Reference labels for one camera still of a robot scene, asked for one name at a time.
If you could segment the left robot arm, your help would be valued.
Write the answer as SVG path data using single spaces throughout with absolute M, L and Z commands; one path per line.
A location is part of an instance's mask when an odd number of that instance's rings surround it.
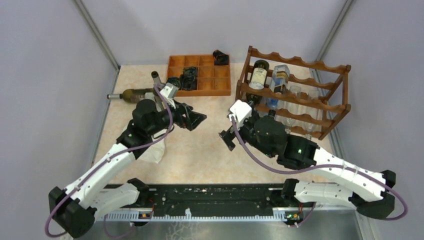
M 132 119 L 107 154 L 86 173 L 65 188 L 53 188 L 48 194 L 50 214 L 44 231 L 50 238 L 49 224 L 55 221 L 73 238 L 85 235 L 101 217 L 128 205 L 144 207 L 149 203 L 149 188 L 139 179 L 131 179 L 116 189 L 103 192 L 118 173 L 135 162 L 147 149 L 163 140 L 173 125 L 193 131 L 207 118 L 185 103 L 176 102 L 158 111 L 156 103 L 144 99 L 137 103 Z

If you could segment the green bottle front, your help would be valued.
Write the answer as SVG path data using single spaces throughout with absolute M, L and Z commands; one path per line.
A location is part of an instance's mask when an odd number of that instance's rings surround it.
M 269 70 L 269 63 L 266 60 L 257 60 L 253 65 L 253 71 L 250 76 L 250 82 L 248 86 L 254 90 L 261 90 L 265 87 L 267 79 L 267 73 Z M 262 96 L 253 93 L 246 93 L 246 100 L 257 105 L 262 100 Z

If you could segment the blue square glass bottle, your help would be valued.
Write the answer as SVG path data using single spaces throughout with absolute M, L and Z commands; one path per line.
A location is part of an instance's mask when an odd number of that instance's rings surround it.
M 265 105 L 270 109 L 276 109 L 278 107 L 278 100 L 274 98 L 267 98 Z

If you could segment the small clear labelled bottle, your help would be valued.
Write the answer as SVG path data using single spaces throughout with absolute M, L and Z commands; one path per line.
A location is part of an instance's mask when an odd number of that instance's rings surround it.
M 282 65 L 275 66 L 273 69 L 269 89 L 275 94 L 279 94 L 279 95 L 286 94 L 288 91 L 287 84 L 289 82 L 289 78 L 290 78 L 290 70 L 288 65 L 282 64 Z

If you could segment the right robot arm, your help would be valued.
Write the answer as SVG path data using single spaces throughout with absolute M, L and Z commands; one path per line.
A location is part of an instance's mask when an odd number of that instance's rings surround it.
M 270 111 L 260 116 L 253 112 L 242 122 L 231 116 L 233 125 L 219 136 L 230 150 L 237 139 L 245 150 L 254 147 L 283 166 L 281 174 L 311 172 L 328 179 L 328 183 L 287 179 L 281 199 L 287 206 L 297 203 L 324 202 L 342 205 L 377 220 L 390 220 L 395 209 L 395 196 L 390 189 L 396 183 L 391 170 L 371 171 L 339 158 L 318 143 L 289 134 Z

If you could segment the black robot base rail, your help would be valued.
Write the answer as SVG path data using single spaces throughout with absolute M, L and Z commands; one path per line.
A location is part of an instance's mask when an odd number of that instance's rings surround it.
M 282 183 L 151 184 L 132 208 L 153 210 L 155 217 L 265 217 L 274 208 L 306 209 L 312 202 L 283 199 Z

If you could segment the green wine bottle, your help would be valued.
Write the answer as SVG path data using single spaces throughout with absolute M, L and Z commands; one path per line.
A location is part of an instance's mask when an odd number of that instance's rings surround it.
M 111 93 L 106 96 L 108 100 L 123 100 L 129 104 L 137 104 L 139 101 L 146 98 L 147 93 L 153 93 L 153 88 L 129 88 L 122 93 Z

